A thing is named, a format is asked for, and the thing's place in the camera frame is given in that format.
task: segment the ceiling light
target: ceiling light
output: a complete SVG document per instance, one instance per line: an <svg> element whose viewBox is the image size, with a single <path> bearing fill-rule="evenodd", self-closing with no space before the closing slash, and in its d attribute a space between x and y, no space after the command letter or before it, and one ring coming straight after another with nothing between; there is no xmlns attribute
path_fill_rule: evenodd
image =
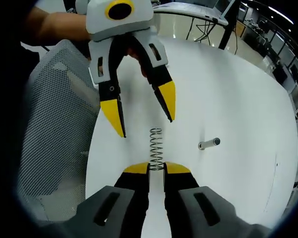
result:
<svg viewBox="0 0 298 238"><path fill-rule="evenodd" d="M294 24L293 21L291 21L288 17L286 17L285 15L283 15L281 12L278 12L276 9L273 9L272 7L268 7L269 9L271 9L272 11L274 11L275 13L277 13L278 15L282 16L284 19L286 19L288 22L290 22L292 25Z"/></svg>

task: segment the person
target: person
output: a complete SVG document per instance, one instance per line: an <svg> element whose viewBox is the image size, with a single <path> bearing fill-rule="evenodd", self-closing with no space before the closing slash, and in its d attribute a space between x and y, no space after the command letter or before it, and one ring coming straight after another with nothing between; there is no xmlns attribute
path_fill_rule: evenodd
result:
<svg viewBox="0 0 298 238"><path fill-rule="evenodd" d="M33 7L20 26L19 40L30 46L51 46L63 39L74 42L88 41L89 34L85 25L85 15L67 12L47 13ZM39 62L39 55L22 46L19 50L25 60L21 70L26 79Z"/></svg>

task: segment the yellow fingertip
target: yellow fingertip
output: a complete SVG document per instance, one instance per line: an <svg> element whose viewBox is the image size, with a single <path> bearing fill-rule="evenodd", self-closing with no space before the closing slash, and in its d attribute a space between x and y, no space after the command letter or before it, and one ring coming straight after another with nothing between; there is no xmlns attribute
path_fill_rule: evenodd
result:
<svg viewBox="0 0 298 238"><path fill-rule="evenodd" d="M159 86L159 90L167 105L171 119L175 119L175 84L173 81L167 82Z"/></svg>
<svg viewBox="0 0 298 238"><path fill-rule="evenodd" d="M185 174L191 172L187 167L184 167L183 165L171 162L165 162L165 164L167 165L168 174Z"/></svg>
<svg viewBox="0 0 298 238"><path fill-rule="evenodd" d="M131 165L124 170L124 173L131 174L146 174L147 173L148 162Z"/></svg>
<svg viewBox="0 0 298 238"><path fill-rule="evenodd" d="M117 99L100 102L100 107L113 128L121 137L124 137L123 127L120 123Z"/></svg>

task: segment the small metal part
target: small metal part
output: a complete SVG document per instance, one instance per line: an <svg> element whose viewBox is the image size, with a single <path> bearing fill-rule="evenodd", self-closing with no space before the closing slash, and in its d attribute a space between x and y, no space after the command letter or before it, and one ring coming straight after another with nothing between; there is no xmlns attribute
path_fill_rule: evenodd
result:
<svg viewBox="0 0 298 238"><path fill-rule="evenodd" d="M162 144L162 129L159 127L154 127L150 130L150 157L153 159L150 160L150 170L163 170L163 157L161 150L163 147Z"/></svg>
<svg viewBox="0 0 298 238"><path fill-rule="evenodd" d="M219 145L221 142L221 140L219 138L214 138L212 140L208 140L208 141L202 141L199 143L198 147L200 150L205 150L208 147L212 147L212 146L217 146Z"/></svg>

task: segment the gray mesh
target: gray mesh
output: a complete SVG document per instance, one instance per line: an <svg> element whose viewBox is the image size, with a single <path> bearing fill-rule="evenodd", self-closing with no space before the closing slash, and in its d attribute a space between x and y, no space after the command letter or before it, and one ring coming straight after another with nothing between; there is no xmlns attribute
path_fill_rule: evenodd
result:
<svg viewBox="0 0 298 238"><path fill-rule="evenodd" d="M18 195L42 224L64 221L85 200L89 146L99 112L88 60L67 40L30 75Z"/></svg>

